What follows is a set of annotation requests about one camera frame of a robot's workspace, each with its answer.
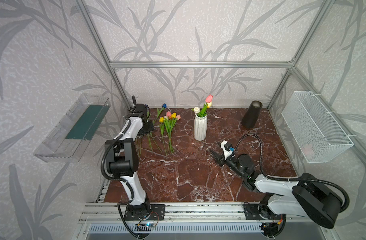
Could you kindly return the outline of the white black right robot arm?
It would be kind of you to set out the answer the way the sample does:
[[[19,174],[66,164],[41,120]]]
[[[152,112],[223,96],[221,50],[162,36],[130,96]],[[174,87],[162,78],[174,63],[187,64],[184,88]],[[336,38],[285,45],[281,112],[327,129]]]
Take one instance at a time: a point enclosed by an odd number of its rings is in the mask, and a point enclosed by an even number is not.
[[[234,148],[224,150],[222,155],[215,151],[211,154],[219,166],[226,165],[238,174],[246,189],[265,194],[255,209],[261,218],[296,215],[308,217],[314,223],[332,229],[339,213],[349,206],[347,192],[335,183],[319,180],[307,173],[294,178],[259,174],[251,157],[248,154],[236,157]]]

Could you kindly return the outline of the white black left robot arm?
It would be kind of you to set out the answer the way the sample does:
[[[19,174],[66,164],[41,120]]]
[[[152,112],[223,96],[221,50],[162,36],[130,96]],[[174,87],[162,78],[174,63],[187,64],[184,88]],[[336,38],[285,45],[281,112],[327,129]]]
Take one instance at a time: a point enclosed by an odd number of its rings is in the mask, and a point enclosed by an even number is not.
[[[130,214],[149,214],[150,201],[143,189],[139,176],[139,155],[135,146],[137,136],[150,133],[154,127],[148,120],[149,107],[134,104],[132,110],[124,116],[125,124],[120,133],[105,142],[105,152],[101,160],[102,176],[110,181],[119,181],[124,187]]]

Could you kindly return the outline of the pink tulip flower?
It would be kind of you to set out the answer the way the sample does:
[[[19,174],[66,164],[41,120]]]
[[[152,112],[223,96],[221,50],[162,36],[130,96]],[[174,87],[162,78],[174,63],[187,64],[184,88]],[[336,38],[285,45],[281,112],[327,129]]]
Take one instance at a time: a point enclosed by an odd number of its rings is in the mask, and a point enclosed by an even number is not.
[[[205,99],[205,104],[203,105],[203,108],[201,109],[201,115],[202,115],[202,118],[206,117],[207,115],[207,106],[206,106],[206,103],[210,103],[212,102],[212,99],[213,99],[213,95],[209,95],[206,99]]]

